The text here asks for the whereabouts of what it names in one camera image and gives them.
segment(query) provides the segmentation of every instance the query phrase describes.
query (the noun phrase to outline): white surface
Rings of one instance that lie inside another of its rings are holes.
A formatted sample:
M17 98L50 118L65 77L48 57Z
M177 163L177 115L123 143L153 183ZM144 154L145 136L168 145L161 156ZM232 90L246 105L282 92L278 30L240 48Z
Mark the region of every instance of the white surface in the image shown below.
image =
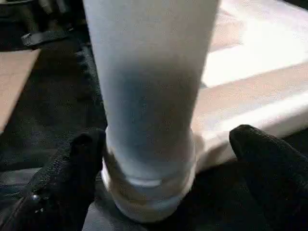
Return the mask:
M250 124L287 136L308 127L308 62L199 92L192 120L197 172L235 158L229 131Z
M208 55L202 77L208 87L308 60L306 10L278 0L222 0L220 8L243 22L244 31L241 45Z

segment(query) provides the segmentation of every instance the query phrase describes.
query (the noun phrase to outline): white cylinder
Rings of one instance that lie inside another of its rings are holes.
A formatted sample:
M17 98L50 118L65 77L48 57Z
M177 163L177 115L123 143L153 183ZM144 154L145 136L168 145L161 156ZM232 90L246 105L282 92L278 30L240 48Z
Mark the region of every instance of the white cylinder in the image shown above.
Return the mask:
M171 215L195 175L190 122L217 0L84 0L108 121L103 180L140 222Z

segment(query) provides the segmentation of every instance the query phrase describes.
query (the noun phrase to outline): white tube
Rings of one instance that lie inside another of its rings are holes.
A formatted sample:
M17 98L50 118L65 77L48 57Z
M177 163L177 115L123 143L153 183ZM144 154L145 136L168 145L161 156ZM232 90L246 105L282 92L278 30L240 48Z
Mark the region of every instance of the white tube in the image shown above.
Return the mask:
M190 122L217 0L84 0L107 114L103 180L140 222L171 215L195 176Z

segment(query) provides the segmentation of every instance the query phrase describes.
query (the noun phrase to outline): dark floor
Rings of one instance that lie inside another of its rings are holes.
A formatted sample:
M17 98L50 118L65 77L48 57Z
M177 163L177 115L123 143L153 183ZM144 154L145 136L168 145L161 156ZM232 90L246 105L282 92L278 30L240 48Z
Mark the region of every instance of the dark floor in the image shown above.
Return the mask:
M69 44L46 47L37 61L3 135L0 136L0 210L70 134L87 126L93 107L87 84ZM308 131L286 138L308 154ZM137 224L115 207L103 184L90 206L84 230L270 230L242 178L241 165L230 163L200 174L174 215L156 225Z

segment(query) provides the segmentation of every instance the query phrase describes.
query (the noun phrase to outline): brown cardboard surface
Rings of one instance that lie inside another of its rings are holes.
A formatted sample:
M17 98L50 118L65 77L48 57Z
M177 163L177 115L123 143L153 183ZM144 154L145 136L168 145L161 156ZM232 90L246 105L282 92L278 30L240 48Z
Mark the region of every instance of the brown cardboard surface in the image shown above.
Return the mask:
M0 134L38 57L36 51L0 52Z

